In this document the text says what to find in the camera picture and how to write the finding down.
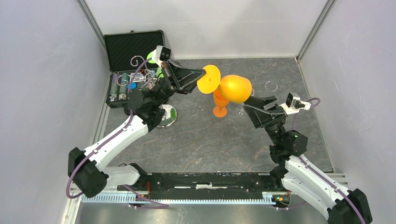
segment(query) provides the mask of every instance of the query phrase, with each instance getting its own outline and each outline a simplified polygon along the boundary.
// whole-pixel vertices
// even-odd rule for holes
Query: blue object
[[[129,83],[127,87],[128,87],[128,89],[130,89],[130,90],[131,90],[131,89],[134,89],[134,88],[136,88],[136,87],[137,87],[137,85],[136,85],[136,83]]]

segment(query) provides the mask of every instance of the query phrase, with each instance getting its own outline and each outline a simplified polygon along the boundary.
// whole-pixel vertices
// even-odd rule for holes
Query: white wall
[[[396,5],[337,1],[302,59],[338,171],[368,196],[375,224],[396,211]]]
[[[74,0],[0,8],[0,223],[56,224],[68,153],[96,129],[107,58]]]
[[[86,0],[104,34],[162,29],[175,58],[296,56],[326,0]]]

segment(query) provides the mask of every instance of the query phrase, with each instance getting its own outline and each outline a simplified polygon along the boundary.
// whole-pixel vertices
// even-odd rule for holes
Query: orange goblet
[[[213,114],[218,117],[218,118],[222,118],[225,115],[227,115],[227,108],[226,106],[230,103],[229,100],[226,100],[221,94],[219,89],[216,89],[213,92],[213,100],[214,100],[214,104],[216,105],[213,108]]]

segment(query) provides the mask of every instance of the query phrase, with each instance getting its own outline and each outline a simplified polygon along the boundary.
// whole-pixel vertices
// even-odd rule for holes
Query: case lid
[[[104,39],[111,72],[136,70],[137,67],[131,65],[133,56],[146,58],[158,45],[164,46],[162,30],[105,35]],[[158,67],[157,64],[146,65],[149,69]]]

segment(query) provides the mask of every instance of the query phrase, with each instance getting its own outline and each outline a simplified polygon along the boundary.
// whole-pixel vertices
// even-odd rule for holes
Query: black case
[[[131,65],[131,58],[134,56],[142,56],[146,58],[147,55],[156,49],[158,45],[165,45],[164,34],[162,30],[146,31],[146,32],[134,32],[125,34],[111,34],[104,35],[107,57],[109,60],[110,75],[109,86],[107,89],[106,104],[109,107],[124,107],[127,110],[126,105],[128,100],[115,100],[110,101],[110,89],[112,86],[113,75],[115,73],[133,73],[137,67]],[[139,64],[142,63],[141,58],[137,58]],[[146,64],[151,70],[158,68],[157,64]]]

